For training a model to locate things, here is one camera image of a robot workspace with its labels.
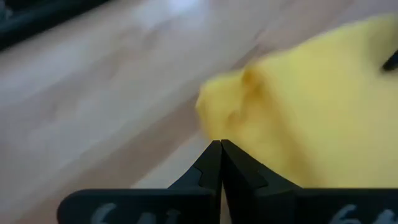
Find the black plastic part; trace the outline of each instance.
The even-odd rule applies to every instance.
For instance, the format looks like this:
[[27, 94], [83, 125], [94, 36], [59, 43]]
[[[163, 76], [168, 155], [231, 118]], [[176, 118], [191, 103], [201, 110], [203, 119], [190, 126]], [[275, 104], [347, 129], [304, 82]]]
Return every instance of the black plastic part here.
[[237, 223], [293, 223], [297, 185], [284, 179], [231, 141], [223, 144], [223, 183]]
[[398, 50], [385, 62], [382, 69], [384, 71], [392, 71], [398, 68]]
[[53, 0], [16, 11], [8, 20], [0, 21], [0, 50], [107, 1], [109, 0]]
[[168, 189], [71, 194], [58, 208], [58, 222], [219, 223], [221, 178], [234, 224], [398, 223], [398, 190], [302, 189], [228, 140], [213, 141]]
[[398, 223], [396, 189], [304, 189], [296, 196], [295, 223]]
[[223, 182], [237, 223], [396, 224], [396, 189], [302, 189], [223, 140]]
[[220, 222], [220, 141], [213, 141], [194, 165], [168, 189], [82, 190], [65, 198], [59, 224]]

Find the wooden floor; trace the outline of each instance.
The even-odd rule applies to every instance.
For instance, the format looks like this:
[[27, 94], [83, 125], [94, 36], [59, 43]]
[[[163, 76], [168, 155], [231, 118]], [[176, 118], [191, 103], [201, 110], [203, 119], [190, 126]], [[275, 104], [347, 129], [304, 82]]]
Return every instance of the wooden floor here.
[[1, 52], [0, 223], [56, 223], [82, 188], [167, 186], [207, 144], [193, 108], [206, 79], [396, 11], [396, 0], [114, 0]]

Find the light wood grain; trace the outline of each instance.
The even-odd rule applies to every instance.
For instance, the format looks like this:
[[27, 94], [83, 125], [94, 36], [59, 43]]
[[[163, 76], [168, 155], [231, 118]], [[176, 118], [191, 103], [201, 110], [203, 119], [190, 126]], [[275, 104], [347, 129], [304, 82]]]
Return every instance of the light wood grain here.
[[197, 133], [206, 79], [396, 10], [395, 0], [115, 0], [1, 52], [0, 223], [55, 223], [74, 190], [156, 178]]

